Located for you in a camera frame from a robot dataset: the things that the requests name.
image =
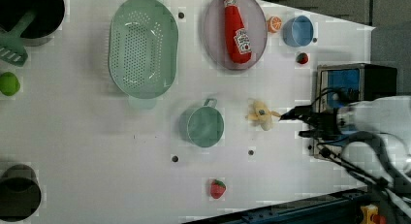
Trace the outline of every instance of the blue bowl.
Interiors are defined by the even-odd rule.
[[[290,47],[305,47],[314,37],[312,22],[306,16],[290,19],[283,28],[285,44]]]

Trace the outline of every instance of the red strawberry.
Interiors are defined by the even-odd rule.
[[[215,179],[212,182],[210,189],[210,194],[212,198],[219,199],[221,196],[223,196],[225,191],[226,185],[222,181]]]
[[[305,52],[300,53],[297,57],[297,62],[300,64],[305,64],[308,62],[308,55]]]

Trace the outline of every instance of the red ketchup bottle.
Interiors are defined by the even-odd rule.
[[[226,45],[230,58],[235,63],[251,59],[250,39],[245,31],[236,0],[224,0],[226,12]]]

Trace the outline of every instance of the orange object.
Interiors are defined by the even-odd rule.
[[[282,25],[282,20],[281,18],[277,16],[273,16],[267,21],[267,28],[270,33],[278,32],[278,30],[280,30],[281,28],[281,25]]]

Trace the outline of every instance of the green pot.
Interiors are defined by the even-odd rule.
[[[211,147],[220,141],[224,132],[224,120],[215,108],[216,105],[216,99],[207,99],[202,107],[184,112],[179,121],[184,140],[199,147]]]

